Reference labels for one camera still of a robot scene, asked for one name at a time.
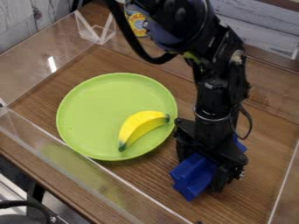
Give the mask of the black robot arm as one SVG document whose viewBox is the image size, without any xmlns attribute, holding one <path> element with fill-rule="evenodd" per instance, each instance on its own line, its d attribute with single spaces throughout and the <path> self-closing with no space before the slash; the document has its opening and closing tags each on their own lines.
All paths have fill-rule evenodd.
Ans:
<svg viewBox="0 0 299 224">
<path fill-rule="evenodd" d="M 210 0 L 104 0 L 135 53 L 152 64 L 183 56 L 192 69 L 196 87 L 195 119 L 175 120 L 176 153 L 182 162 L 199 155 L 204 166 L 195 172 L 203 187 L 222 192 L 242 177 L 249 164 L 238 140 L 239 117 L 249 117 L 243 101 L 249 98 L 247 54 L 243 41 L 221 22 Z M 159 57 L 143 48 L 126 19 L 124 9 L 144 15 L 143 27 L 164 50 Z"/>
</svg>

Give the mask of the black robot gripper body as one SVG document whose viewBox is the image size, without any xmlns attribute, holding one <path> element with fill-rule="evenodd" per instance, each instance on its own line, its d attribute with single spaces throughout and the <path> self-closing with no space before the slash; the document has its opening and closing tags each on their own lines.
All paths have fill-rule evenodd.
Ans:
<svg viewBox="0 0 299 224">
<path fill-rule="evenodd" d="M 234 130 L 235 121 L 230 118 L 207 120 L 195 117 L 195 120 L 175 119 L 175 138 L 184 135 L 203 144 L 199 149 L 206 157 L 218 164 L 226 163 L 233 169 L 245 169 L 249 157 L 242 147 L 238 146 L 239 137 Z"/>
</svg>

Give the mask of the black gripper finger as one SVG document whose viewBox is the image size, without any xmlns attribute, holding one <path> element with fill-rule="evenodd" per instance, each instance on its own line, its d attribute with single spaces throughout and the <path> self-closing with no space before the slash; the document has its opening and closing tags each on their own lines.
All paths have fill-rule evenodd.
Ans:
<svg viewBox="0 0 299 224">
<path fill-rule="evenodd" d="M 203 144 L 188 136 L 179 135 L 176 137 L 176 153 L 179 162 L 188 158 L 190 155 L 199 152 Z"/>
<path fill-rule="evenodd" d="M 210 190 L 215 193 L 221 193 L 226 184 L 230 184 L 233 179 L 241 179 L 245 174 L 245 169 L 233 169 L 227 167 L 219 167 L 210 184 Z"/>
</svg>

